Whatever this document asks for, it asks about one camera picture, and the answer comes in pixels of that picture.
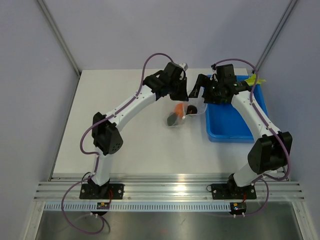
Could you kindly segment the orange persimmon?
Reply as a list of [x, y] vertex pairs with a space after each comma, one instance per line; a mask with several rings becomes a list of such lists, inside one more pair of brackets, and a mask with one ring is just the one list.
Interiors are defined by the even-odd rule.
[[185, 105], [184, 103], [179, 103], [174, 108], [174, 113], [179, 117], [183, 118], [185, 115]]

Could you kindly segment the dark green avocado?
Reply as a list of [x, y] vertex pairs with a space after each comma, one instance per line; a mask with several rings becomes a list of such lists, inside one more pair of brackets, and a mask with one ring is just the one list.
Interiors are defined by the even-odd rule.
[[171, 112], [166, 119], [168, 127], [173, 127], [178, 125], [178, 115], [175, 112]]

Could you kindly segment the dark purple plum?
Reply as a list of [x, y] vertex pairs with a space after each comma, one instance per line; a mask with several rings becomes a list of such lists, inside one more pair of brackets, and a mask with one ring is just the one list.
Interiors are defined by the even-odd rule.
[[198, 109], [194, 105], [188, 105], [186, 109], [186, 115], [195, 115], [198, 113]]

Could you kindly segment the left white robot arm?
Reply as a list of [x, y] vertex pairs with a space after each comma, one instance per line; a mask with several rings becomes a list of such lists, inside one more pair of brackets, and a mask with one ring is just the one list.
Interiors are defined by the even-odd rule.
[[107, 114], [96, 113], [93, 117], [91, 136], [95, 146], [95, 166], [90, 193], [97, 199], [108, 194], [113, 155], [123, 146], [121, 131], [126, 124], [147, 106], [169, 95], [173, 101], [187, 101], [186, 63], [169, 62], [163, 70], [148, 75], [142, 86], [127, 101]]

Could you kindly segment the clear zip top bag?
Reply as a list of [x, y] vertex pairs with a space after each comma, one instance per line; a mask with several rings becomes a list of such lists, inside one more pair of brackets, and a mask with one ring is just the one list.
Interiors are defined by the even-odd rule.
[[178, 102], [165, 117], [166, 126], [169, 128], [178, 127], [184, 124], [187, 119], [204, 114], [208, 104], [204, 103], [203, 93], [204, 88], [201, 87], [196, 98], [189, 98], [186, 102]]

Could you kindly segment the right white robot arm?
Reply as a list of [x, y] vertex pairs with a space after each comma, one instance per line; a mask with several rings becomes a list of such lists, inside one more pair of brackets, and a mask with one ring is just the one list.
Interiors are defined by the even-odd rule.
[[254, 97], [255, 85], [238, 81], [232, 64], [212, 65], [211, 77], [200, 73], [189, 94], [190, 98], [201, 96], [206, 104], [230, 104], [241, 115], [254, 139], [247, 155], [247, 164], [231, 174], [227, 181], [227, 193], [239, 198], [245, 189], [263, 176], [281, 181], [269, 172], [290, 167], [292, 135], [282, 132], [268, 118]]

